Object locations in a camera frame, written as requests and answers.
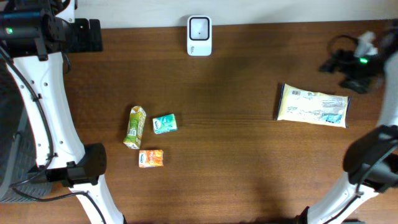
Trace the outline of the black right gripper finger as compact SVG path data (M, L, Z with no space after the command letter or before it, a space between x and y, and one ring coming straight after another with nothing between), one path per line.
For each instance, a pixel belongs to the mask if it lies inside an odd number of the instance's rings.
M352 90L359 94L368 93L370 84L371 84L370 78L360 78L360 79L346 78L343 81L339 82L340 87Z
M334 73L336 62L333 59L326 60L318 69L319 72Z

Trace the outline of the cream yellow snack bag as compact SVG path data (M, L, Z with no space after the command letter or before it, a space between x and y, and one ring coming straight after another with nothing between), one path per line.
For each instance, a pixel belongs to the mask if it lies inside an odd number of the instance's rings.
M351 98L301 90L283 84L277 119L346 128Z

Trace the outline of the green orange juice carton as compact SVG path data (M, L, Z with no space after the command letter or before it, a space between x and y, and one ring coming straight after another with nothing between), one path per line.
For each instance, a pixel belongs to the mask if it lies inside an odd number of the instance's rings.
M126 137L123 143L130 149L140 149L146 112L141 106L131 108Z

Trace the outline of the teal small drink carton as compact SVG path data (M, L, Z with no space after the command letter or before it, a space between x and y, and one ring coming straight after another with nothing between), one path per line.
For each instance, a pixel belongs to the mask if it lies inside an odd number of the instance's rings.
M177 121L174 114L164 115L152 119L153 130L155 134L163 134L176 131Z

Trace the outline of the orange small drink carton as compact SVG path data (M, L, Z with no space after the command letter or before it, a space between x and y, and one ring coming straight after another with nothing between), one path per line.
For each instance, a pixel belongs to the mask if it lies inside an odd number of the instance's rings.
M164 166L163 150L140 150L139 151L139 167L163 167Z

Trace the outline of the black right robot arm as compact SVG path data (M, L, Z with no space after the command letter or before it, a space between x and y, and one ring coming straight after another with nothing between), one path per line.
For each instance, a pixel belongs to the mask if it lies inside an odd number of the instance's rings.
M397 187L397 19L393 19L371 57L370 67L384 73L384 101L375 129L352 143L343 160L343 175L294 223L345 223L364 202Z

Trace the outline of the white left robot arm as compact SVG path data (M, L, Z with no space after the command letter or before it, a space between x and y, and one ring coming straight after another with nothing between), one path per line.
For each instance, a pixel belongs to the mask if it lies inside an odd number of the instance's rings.
M105 148L81 142L65 93L68 54L103 49L99 20L77 19L77 7L76 1L6 1L1 10L1 57L20 91L36 150L27 178L10 188L31 199L23 186L60 182L92 223L124 223L106 184Z

